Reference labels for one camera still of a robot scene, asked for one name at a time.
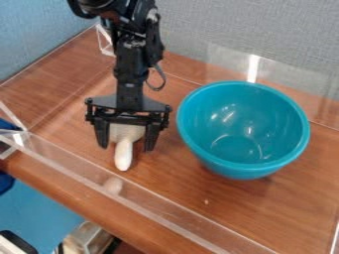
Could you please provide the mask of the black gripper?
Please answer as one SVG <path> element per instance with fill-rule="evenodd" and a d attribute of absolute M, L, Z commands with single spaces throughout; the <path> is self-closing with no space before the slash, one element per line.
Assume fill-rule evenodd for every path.
<path fill-rule="evenodd" d="M 168 127 L 172 108 L 144 94 L 143 85 L 154 90 L 162 89 L 162 86 L 152 86 L 147 79 L 148 76 L 120 78 L 114 94 L 92 96 L 84 100 L 84 119 L 94 126 L 96 141 L 103 149 L 108 146 L 112 123 L 146 126 L 146 152 L 154 150 L 159 133 Z"/>

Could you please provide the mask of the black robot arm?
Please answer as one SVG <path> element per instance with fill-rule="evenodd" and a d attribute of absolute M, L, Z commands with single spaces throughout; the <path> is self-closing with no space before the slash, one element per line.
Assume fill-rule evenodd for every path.
<path fill-rule="evenodd" d="M 110 30 L 116 94 L 84 100 L 86 120 L 94 126 L 96 142 L 108 146 L 112 125 L 146 128 L 144 149 L 155 148 L 160 131 L 168 127 L 170 105 L 143 94 L 148 73 L 159 69 L 164 45 L 160 14 L 155 0 L 67 0 L 72 12 L 84 19 L 100 18 Z"/>

